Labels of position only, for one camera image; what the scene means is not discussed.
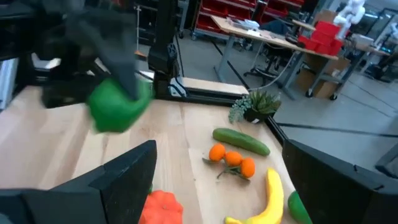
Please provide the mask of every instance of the yellow banana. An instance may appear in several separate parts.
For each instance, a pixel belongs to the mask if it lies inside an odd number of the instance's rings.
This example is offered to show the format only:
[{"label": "yellow banana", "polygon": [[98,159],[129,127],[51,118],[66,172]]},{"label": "yellow banana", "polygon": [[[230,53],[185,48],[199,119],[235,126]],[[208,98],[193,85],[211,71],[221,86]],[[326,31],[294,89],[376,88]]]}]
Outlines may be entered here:
[{"label": "yellow banana", "polygon": [[225,224],[280,224],[284,212],[284,190],[279,174],[269,168],[266,176],[267,182],[267,208],[259,215],[247,220],[225,218]]}]

